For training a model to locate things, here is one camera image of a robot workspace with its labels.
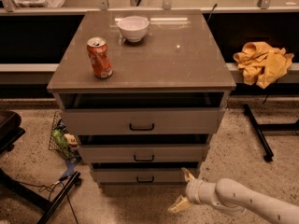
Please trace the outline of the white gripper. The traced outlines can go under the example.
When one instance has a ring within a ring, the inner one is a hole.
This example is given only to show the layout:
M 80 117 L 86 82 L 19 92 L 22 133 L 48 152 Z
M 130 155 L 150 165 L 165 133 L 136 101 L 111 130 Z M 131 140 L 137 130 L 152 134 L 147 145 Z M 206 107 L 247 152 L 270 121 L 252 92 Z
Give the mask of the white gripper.
M 188 183 L 186 186 L 186 197 L 180 195 L 176 201 L 168 208 L 172 214 L 188 209 L 191 204 L 209 204 L 211 201 L 212 185 L 206 181 L 195 179 L 193 174 L 187 169 L 182 168 L 184 179 Z

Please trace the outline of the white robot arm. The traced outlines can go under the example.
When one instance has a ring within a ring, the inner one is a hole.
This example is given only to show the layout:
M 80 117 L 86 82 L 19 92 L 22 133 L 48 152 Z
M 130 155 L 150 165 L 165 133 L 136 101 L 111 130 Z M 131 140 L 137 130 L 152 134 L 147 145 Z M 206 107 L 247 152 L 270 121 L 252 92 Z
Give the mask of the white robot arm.
M 168 208 L 171 213 L 206 204 L 232 217 L 240 217 L 250 210 L 271 224 L 299 224 L 299 207 L 296 205 L 256 192 L 230 178 L 211 183 L 195 178 L 186 168 L 182 171 L 187 182 L 185 196 L 180 195 Z

